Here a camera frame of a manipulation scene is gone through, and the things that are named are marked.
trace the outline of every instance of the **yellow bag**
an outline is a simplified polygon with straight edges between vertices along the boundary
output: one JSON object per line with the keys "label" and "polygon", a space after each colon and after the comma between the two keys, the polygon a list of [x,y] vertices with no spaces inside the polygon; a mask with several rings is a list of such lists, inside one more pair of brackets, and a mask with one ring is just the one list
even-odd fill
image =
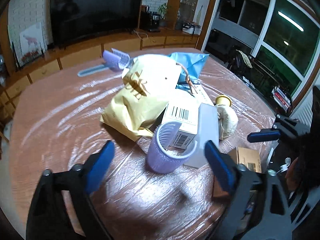
{"label": "yellow bag", "polygon": [[121,89],[104,109],[100,121],[133,141],[152,137],[148,129],[165,109],[181,72],[176,61],[156,54],[133,60]]}

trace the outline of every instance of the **stack of books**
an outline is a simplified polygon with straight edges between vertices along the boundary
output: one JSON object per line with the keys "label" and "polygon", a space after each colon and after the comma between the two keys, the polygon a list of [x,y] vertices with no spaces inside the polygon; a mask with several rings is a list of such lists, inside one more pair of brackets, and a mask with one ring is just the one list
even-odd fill
{"label": "stack of books", "polygon": [[279,106],[287,112],[288,108],[291,105],[289,98],[281,91],[279,87],[275,87],[272,90],[273,99],[278,103]]}

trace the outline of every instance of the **bolt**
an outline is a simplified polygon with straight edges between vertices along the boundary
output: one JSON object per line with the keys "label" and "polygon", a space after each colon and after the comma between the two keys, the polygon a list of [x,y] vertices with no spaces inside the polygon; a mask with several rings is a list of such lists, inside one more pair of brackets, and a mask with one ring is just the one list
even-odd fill
{"label": "bolt", "polygon": [[73,167],[71,168],[73,171],[80,171],[82,169],[82,164],[75,164],[73,165]]}
{"label": "bolt", "polygon": [[48,176],[48,175],[50,175],[51,173],[52,173],[52,170],[47,169],[47,170],[44,170],[44,171],[42,172],[42,175],[43,175],[43,176]]}
{"label": "bolt", "polygon": [[277,173],[274,170],[268,170],[268,173],[273,177],[277,175]]}
{"label": "bolt", "polygon": [[239,163],[239,164],[237,165],[237,168],[238,168],[238,170],[240,170],[240,171],[246,171],[246,170],[247,170],[246,166],[244,166],[242,163]]}

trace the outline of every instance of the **printed logo on bag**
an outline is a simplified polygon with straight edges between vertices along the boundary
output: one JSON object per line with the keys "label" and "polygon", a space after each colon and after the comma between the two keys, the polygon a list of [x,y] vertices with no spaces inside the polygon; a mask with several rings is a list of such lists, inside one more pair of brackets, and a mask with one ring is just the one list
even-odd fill
{"label": "printed logo on bag", "polygon": [[125,85],[126,89],[131,89],[131,93],[138,92],[136,94],[133,94],[135,98],[137,98],[137,100],[140,100],[142,96],[146,97],[146,93],[149,93],[145,87],[145,84],[147,84],[148,82],[140,78],[141,74],[142,71],[140,74],[137,71],[133,73],[129,78],[129,82]]}

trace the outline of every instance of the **flat screen tv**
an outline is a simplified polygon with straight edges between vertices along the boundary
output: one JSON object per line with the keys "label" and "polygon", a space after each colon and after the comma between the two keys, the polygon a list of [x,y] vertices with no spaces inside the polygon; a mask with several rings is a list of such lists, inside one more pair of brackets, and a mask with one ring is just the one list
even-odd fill
{"label": "flat screen tv", "polygon": [[63,46],[138,27],[141,0],[50,0],[53,43]]}

